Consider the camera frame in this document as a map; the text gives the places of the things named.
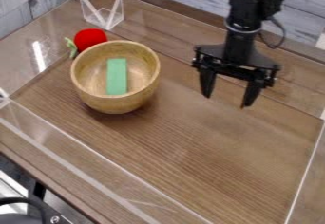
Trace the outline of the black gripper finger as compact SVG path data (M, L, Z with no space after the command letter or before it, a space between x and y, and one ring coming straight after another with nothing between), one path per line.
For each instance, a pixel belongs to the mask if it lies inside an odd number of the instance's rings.
M264 89L264 80L256 79L251 81L247 86L241 107L249 107L253 105L255 100L259 98Z
M200 84L203 95L209 98L213 94L216 83L216 73L211 68L200 68Z

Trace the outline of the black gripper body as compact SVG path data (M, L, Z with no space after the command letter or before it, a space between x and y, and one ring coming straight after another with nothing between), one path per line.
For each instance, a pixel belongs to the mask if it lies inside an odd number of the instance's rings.
M194 47L193 67L211 68L219 74L252 81L263 74L264 87L273 86L281 65L256 49L256 33L228 31L224 44Z

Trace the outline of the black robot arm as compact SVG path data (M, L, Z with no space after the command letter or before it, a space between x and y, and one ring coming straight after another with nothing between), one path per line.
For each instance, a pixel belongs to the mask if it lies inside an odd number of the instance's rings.
M284 0L229 0L231 13L225 19L227 40L221 45L197 45L192 66L200 73L201 93L207 98L213 94L219 75L248 82L241 107L253 105L263 90L276 83L281 65L256 49L256 36L261 35L263 22L275 19Z

